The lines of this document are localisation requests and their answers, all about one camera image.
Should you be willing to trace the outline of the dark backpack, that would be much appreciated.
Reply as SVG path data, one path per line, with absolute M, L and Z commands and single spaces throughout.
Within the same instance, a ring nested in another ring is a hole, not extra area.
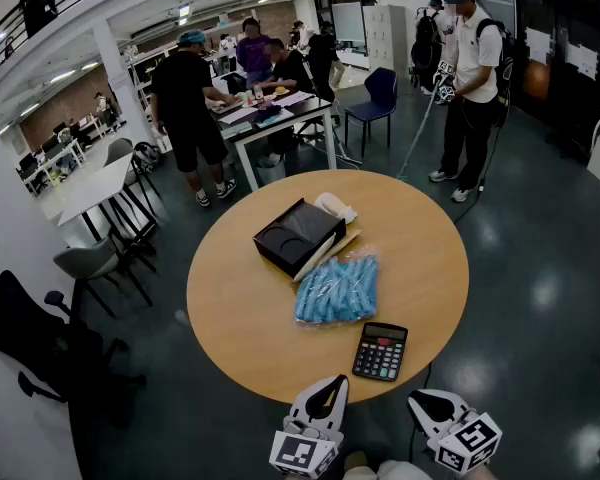
M 136 165 L 143 173 L 151 173 L 164 162 L 160 148 L 144 141 L 135 144 L 134 155 Z

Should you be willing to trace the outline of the bag of blue covers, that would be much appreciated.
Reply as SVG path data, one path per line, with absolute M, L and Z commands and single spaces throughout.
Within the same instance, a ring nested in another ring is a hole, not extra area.
M 337 326 L 375 317 L 378 275 L 378 255 L 372 246 L 356 248 L 342 260 L 331 257 L 300 281 L 295 320 L 307 326 Z

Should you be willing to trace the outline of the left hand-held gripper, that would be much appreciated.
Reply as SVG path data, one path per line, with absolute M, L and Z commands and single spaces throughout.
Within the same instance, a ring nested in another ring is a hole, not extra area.
M 269 464 L 279 472 L 318 479 L 339 453 L 344 434 L 339 431 L 349 396 L 345 374 L 324 378 L 295 399 L 284 428 L 274 436 Z M 304 421 L 325 420 L 325 425 Z

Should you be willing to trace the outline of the whiteboard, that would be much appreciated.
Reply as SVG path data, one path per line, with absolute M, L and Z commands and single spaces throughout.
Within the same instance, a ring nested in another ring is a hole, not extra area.
M 365 42 L 362 6 L 359 2 L 336 3 L 331 7 L 336 38 L 341 42 Z

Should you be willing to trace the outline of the blue chair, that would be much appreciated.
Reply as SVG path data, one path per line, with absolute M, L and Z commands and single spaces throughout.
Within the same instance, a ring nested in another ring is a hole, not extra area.
M 361 157 L 364 157 L 366 144 L 371 138 L 371 124 L 386 119 L 386 143 L 391 146 L 391 117 L 396 110 L 398 99 L 398 77 L 393 70 L 378 67 L 364 81 L 369 99 L 345 109 L 345 143 L 348 143 L 349 122 L 362 124 Z

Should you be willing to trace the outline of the black calculator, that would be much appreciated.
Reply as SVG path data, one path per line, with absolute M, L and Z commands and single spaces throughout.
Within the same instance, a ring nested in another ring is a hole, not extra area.
M 395 382 L 405 353 L 408 330 L 393 324 L 367 322 L 361 332 L 352 374 Z

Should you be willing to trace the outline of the grey chair with black legs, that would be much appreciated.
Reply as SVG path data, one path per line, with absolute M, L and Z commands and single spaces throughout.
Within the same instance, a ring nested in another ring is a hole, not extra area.
M 108 147 L 107 157 L 104 166 L 108 166 L 109 164 L 114 163 L 122 157 L 132 154 L 133 158 L 131 159 L 130 167 L 127 170 L 124 183 L 126 186 L 131 186 L 135 183 L 138 183 L 140 185 L 141 192 L 145 197 L 147 204 L 150 204 L 149 198 L 146 195 L 144 183 L 146 183 L 150 187 L 150 189 L 155 193 L 155 195 L 158 198 L 160 198 L 160 193 L 154 185 L 154 183 L 152 182 L 149 176 L 150 173 L 143 173 L 137 167 L 134 155 L 134 146 L 135 145 L 133 145 L 132 142 L 127 138 L 118 138 L 114 140 Z
M 147 305 L 149 307 L 153 306 L 148 292 L 142 287 L 139 279 L 131 270 L 131 257 L 138 259 L 151 272 L 157 272 L 155 267 L 134 247 L 126 253 L 122 252 L 112 237 L 104 238 L 89 247 L 68 247 L 55 254 L 53 262 L 65 274 L 86 289 L 111 318 L 116 318 L 113 310 L 91 286 L 92 281 L 105 279 L 119 288 L 119 283 L 112 277 L 114 272 L 125 274 Z

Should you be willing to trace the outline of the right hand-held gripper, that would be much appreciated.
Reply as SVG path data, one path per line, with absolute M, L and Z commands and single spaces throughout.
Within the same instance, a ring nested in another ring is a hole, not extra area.
M 496 452 L 503 433 L 486 412 L 468 411 L 440 432 L 448 419 L 458 419 L 469 409 L 459 395 L 418 389 L 409 395 L 407 403 L 416 427 L 431 437 L 427 446 L 433 452 L 433 460 L 454 474 L 467 474 Z

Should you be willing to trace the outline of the person's legs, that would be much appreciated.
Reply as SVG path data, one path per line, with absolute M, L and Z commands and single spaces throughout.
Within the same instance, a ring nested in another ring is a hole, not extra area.
M 350 453 L 344 461 L 341 480 L 433 480 L 426 472 L 407 461 L 387 460 L 374 470 L 363 451 Z

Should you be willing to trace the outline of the white table with black legs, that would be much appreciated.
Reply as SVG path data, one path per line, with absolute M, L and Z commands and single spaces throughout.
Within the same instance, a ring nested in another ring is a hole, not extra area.
M 112 198 L 124 192 L 147 219 L 146 225 L 136 230 L 134 236 L 136 241 L 144 239 L 157 226 L 157 221 L 125 184 L 125 178 L 129 168 L 132 167 L 133 158 L 134 155 L 129 153 L 89 174 L 84 183 L 70 193 L 60 215 L 58 226 L 62 227 L 76 218 L 81 218 L 95 241 L 100 241 L 102 237 L 88 212 L 94 207 L 103 206 L 105 203 L 111 204 L 110 200 Z

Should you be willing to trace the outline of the beige cardboard sheet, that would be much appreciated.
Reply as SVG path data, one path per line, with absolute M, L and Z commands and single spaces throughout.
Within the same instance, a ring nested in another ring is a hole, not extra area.
M 336 256 L 342 249 L 349 245 L 358 235 L 360 230 L 348 231 L 338 242 L 335 241 L 336 235 L 329 237 L 309 258 L 305 265 L 293 278 L 294 283 L 299 283 L 314 268 L 322 265 L 328 259 Z

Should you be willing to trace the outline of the row of office desks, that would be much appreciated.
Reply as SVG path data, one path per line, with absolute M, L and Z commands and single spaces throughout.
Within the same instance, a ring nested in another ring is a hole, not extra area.
M 29 193 L 37 197 L 45 189 L 57 187 L 77 168 L 86 162 L 86 153 L 94 144 L 116 131 L 100 118 L 89 115 L 79 122 L 72 120 L 68 126 L 61 123 L 37 152 L 26 154 L 16 167 L 16 172 Z

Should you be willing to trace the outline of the grey waste bin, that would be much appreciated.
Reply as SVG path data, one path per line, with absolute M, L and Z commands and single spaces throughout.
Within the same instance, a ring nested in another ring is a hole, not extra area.
M 259 157 L 256 161 L 256 171 L 264 185 L 284 179 L 286 177 L 284 156 L 272 153 Z

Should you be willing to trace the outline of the black office chair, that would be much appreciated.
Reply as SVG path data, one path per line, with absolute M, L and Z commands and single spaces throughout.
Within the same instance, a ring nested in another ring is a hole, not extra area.
M 9 270 L 0 273 L 0 352 L 23 369 L 18 385 L 29 397 L 41 396 L 77 409 L 100 409 L 120 427 L 130 423 L 128 396 L 146 385 L 146 377 L 116 374 L 110 363 L 128 344 L 114 338 L 106 344 L 50 291 L 44 302 L 63 311 L 64 320 L 43 309 Z

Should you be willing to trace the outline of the white locker cabinet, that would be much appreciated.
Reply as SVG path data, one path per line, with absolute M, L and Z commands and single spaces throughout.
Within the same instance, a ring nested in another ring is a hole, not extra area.
M 405 77 L 409 64 L 405 8 L 364 6 L 363 18 L 369 70 L 386 68 Z

